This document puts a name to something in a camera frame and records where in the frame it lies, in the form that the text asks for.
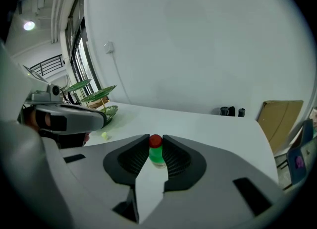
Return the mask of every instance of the window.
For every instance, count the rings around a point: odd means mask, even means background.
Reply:
[[[75,0],[66,28],[66,42],[70,63],[77,82],[91,79],[83,89],[86,96],[101,89],[95,74],[88,49],[84,18],[84,0]]]

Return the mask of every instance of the plastic bottle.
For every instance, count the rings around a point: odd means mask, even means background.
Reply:
[[[166,163],[162,156],[162,142],[163,140],[159,135],[152,135],[149,138],[149,158],[153,165],[159,169],[166,167]]]

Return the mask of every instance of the ceiling light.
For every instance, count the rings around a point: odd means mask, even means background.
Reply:
[[[34,28],[34,26],[35,26],[34,22],[29,21],[24,24],[24,29],[27,31],[30,31]]]

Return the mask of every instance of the cardboard box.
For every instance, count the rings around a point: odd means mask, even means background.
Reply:
[[[303,105],[298,101],[265,101],[258,119],[273,153],[285,142]]]
[[[104,102],[104,104],[109,102],[107,97],[103,98],[103,102]],[[96,108],[102,106],[103,103],[100,100],[98,100],[97,102],[89,102],[88,105],[89,105],[90,108],[96,109]]]

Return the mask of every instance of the green bowl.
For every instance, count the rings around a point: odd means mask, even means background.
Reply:
[[[106,107],[106,111],[105,109],[101,109],[101,112],[105,113],[105,115],[108,116],[107,121],[111,120],[112,117],[117,113],[118,111],[118,106],[110,106],[110,107]]]
[[[104,98],[105,96],[108,96],[108,94],[116,87],[116,85],[113,86],[109,86],[107,88],[104,88],[102,90],[99,90],[85,98],[83,98],[80,102],[90,102],[90,101],[97,101],[100,100],[102,98]]]
[[[87,79],[84,81],[81,81],[77,84],[72,85],[71,87],[68,87],[66,89],[66,92],[74,92],[77,91],[78,89],[84,88],[86,85],[88,85],[90,83],[91,79]]]

